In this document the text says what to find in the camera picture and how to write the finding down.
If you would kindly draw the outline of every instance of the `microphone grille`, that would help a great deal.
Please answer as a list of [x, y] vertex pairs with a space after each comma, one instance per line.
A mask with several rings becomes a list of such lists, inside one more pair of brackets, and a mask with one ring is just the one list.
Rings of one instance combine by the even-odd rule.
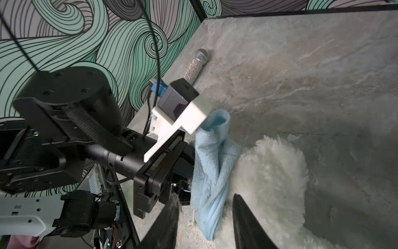
[[195, 51], [195, 60], [199, 61], [202, 66], [207, 63], [207, 51], [204, 49], [198, 49]]

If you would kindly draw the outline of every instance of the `blue towel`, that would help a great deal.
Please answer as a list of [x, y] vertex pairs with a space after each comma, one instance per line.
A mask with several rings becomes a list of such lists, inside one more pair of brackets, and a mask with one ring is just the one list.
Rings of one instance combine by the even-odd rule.
[[196, 131], [191, 207], [207, 240], [214, 239], [220, 225], [229, 174], [240, 153], [240, 146], [228, 138], [229, 120], [226, 110], [217, 110]]

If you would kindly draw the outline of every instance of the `gray marble surface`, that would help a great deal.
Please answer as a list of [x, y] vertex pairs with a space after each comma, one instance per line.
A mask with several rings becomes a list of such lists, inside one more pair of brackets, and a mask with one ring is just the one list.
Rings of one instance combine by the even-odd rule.
[[[398, 12], [206, 20], [163, 80], [182, 77], [198, 48], [211, 57], [194, 87], [230, 112], [232, 139], [279, 136], [304, 152], [305, 226], [349, 248], [395, 248]], [[147, 111], [130, 127], [142, 131]], [[135, 218], [140, 236], [156, 212]], [[178, 248], [212, 248], [186, 226], [189, 207], [182, 216]]]

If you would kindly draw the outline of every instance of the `wall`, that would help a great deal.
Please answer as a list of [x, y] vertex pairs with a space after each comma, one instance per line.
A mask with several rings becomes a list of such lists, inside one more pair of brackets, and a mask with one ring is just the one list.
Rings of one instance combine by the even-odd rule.
[[397, 0], [201, 0], [208, 16], [309, 11], [397, 4]]
[[[0, 9], [39, 69], [84, 65], [108, 77], [127, 125], [156, 75], [152, 37], [136, 0], [3, 0]], [[200, 22], [188, 0], [146, 0], [162, 75]], [[19, 116], [12, 100], [34, 72], [0, 27], [0, 118]]]

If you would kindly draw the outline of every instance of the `silver microphone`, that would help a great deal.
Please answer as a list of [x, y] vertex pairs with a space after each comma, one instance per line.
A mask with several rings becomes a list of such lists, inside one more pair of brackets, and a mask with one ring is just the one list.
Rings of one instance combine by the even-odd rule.
[[184, 74], [184, 79], [189, 83], [193, 84], [193, 82], [196, 80], [196, 77], [198, 77], [198, 74], [202, 67], [207, 63], [207, 51], [204, 49], [198, 49], [195, 52], [195, 57], [193, 58], [193, 61], [187, 68], [187, 71]]

